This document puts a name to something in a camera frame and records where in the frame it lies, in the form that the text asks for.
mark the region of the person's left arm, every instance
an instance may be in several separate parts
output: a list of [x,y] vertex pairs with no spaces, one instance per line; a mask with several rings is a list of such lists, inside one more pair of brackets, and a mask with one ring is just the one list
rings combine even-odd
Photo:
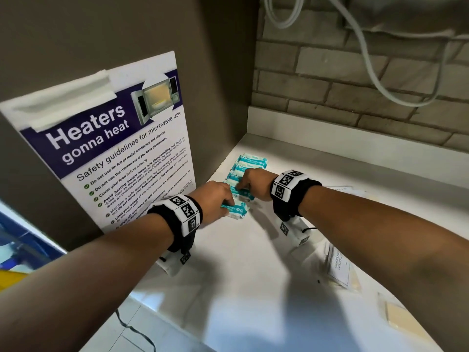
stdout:
[[[203,223],[233,205],[227,184],[209,182],[190,196]],[[79,351],[173,243],[150,213],[47,264],[0,294],[3,351]]]

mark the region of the hand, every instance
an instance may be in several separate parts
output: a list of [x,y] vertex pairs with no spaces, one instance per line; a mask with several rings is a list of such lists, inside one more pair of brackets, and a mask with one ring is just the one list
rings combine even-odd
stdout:
[[230,186],[226,183],[208,182],[189,194],[202,207],[203,223],[212,223],[228,215],[228,209],[221,204],[234,205]]
[[271,201],[270,184],[278,174],[265,169],[246,169],[243,178],[236,186],[237,189],[249,189],[252,195],[262,201]]

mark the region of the microwave safety sign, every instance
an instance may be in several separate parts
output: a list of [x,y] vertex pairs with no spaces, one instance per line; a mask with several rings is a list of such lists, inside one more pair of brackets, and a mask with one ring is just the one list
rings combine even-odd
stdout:
[[112,100],[39,129],[28,125],[31,114],[19,121],[21,112],[0,104],[104,232],[144,214],[154,200],[195,189],[174,52],[107,73]]

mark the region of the white sign board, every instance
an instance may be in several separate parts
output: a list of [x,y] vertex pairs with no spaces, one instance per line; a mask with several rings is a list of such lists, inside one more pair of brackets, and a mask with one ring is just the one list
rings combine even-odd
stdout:
[[104,232],[156,199],[195,189],[174,52],[9,100],[0,110]]

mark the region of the person's left hand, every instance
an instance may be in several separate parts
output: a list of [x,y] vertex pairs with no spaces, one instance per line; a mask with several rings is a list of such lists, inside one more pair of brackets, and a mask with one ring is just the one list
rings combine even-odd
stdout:
[[202,207],[203,222],[212,223],[228,215],[228,209],[221,204],[234,205],[230,186],[226,183],[208,182],[189,194]]

